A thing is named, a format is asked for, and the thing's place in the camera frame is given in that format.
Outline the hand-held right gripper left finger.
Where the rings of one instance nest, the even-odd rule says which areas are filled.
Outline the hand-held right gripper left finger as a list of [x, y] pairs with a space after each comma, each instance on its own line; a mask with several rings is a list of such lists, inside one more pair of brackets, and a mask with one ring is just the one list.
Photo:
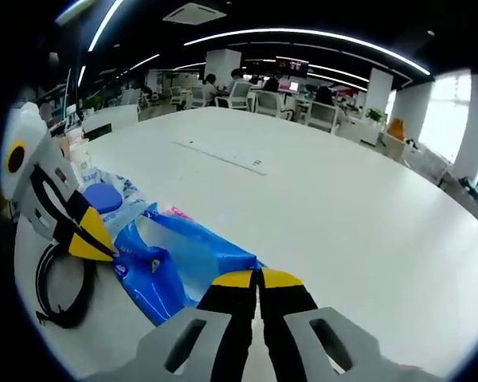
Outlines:
[[241, 381], [252, 344], [255, 272], [216, 278], [195, 308], [184, 308], [141, 339], [135, 357], [86, 381]]

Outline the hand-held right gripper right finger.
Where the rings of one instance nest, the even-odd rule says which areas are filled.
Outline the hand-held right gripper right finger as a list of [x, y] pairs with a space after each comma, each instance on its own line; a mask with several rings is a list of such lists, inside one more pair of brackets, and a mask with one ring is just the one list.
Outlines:
[[259, 275], [264, 343], [278, 381], [437, 381], [381, 354], [378, 339], [331, 307], [319, 308], [297, 277]]

